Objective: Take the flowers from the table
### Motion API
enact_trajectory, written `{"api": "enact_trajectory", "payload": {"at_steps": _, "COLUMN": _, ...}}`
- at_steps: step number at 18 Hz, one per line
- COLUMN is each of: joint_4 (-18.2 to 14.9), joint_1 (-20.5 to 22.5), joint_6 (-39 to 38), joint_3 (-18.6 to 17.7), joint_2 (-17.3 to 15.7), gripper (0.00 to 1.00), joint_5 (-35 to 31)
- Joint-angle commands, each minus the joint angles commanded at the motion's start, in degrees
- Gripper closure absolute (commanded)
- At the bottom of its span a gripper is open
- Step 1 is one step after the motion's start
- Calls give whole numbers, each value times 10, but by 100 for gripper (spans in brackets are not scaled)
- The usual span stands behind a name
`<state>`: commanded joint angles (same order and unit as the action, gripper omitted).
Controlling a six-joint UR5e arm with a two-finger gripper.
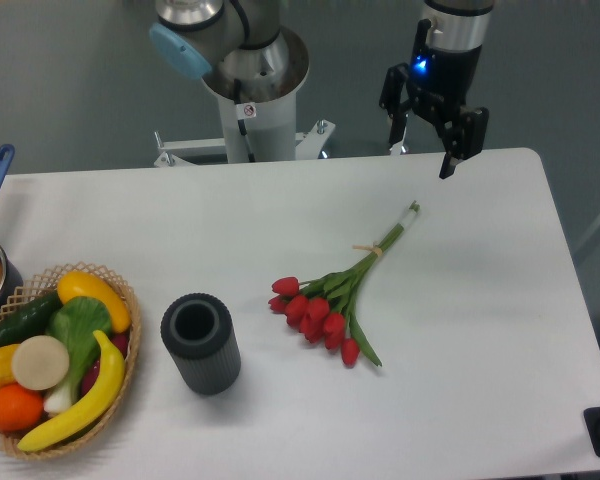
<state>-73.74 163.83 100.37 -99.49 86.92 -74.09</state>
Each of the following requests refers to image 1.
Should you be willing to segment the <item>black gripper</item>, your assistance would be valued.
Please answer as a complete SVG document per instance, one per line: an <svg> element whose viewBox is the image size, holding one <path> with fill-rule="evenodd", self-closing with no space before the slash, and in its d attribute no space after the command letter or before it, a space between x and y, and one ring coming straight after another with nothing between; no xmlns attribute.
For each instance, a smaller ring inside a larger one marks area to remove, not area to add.
<svg viewBox="0 0 600 480"><path fill-rule="evenodd" d="M482 47L458 51L418 44L411 63L390 67L385 75L379 106L390 121L390 155L404 155L408 112L443 130L445 155L439 177L447 179L456 167L482 152L489 122L486 107L466 106ZM405 90L407 100L402 100Z"/></svg>

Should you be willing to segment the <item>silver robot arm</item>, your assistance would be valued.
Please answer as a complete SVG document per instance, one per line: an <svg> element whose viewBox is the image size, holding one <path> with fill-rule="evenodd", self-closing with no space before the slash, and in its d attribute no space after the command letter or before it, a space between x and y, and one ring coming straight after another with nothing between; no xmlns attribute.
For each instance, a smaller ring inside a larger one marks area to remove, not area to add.
<svg viewBox="0 0 600 480"><path fill-rule="evenodd" d="M494 5L428 1L407 62L390 67L379 105L390 122L388 149L406 150L407 121L431 125L444 148L441 178L478 155L489 112L466 102ZM231 163L324 156L334 125L296 129L296 95L309 73L302 39L284 27L276 1L159 1L150 40L166 63L215 96Z"/></svg>

